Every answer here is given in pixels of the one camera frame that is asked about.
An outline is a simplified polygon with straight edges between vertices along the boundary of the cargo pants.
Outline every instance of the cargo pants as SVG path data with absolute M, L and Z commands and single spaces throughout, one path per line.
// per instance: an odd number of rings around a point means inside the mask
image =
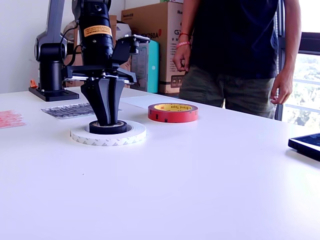
M 275 79 L 243 79 L 225 74 L 211 74 L 192 65 L 184 76 L 179 98 L 269 119 L 275 118 L 271 103 Z

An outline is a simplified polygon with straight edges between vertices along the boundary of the black tablet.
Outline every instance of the black tablet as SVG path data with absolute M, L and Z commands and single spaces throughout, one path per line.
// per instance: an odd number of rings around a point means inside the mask
M 291 138 L 288 145 L 298 153 L 320 162 L 320 133 Z

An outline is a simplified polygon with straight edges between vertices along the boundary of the double-sided tape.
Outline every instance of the double-sided tape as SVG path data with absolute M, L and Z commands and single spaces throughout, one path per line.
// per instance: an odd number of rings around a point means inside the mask
M 198 119 L 198 108 L 182 103 L 159 103 L 149 106 L 148 117 L 162 123 L 189 123 Z
M 134 144 L 145 139 L 147 136 L 147 129 L 144 125 L 134 121 L 125 121 L 130 128 L 129 131 L 113 134 L 113 135 L 100 135 L 89 132 L 89 125 L 71 129 L 71 138 L 81 144 L 91 146 L 122 146 Z

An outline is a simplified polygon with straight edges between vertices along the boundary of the black tape roll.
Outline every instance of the black tape roll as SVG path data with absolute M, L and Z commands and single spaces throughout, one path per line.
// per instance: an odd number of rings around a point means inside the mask
M 89 124 L 89 130 L 91 134 L 99 135 L 123 134 L 128 131 L 128 125 L 125 121 L 118 121 L 113 126 L 100 126 L 98 121 L 93 121 Z

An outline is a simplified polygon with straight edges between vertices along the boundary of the red bracelet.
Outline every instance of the red bracelet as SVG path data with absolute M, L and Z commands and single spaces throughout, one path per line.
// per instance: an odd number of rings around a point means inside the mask
M 182 35 L 187 35 L 187 36 L 189 37 L 189 39 L 190 39 L 190 35 L 187 34 L 187 33 L 183 33 L 183 32 L 179 34 L 179 38 L 180 38 Z
M 181 46 L 183 45 L 191 45 L 191 43 L 189 41 L 183 41 L 183 42 L 180 42 L 177 46 L 176 46 L 176 49 L 180 48 Z

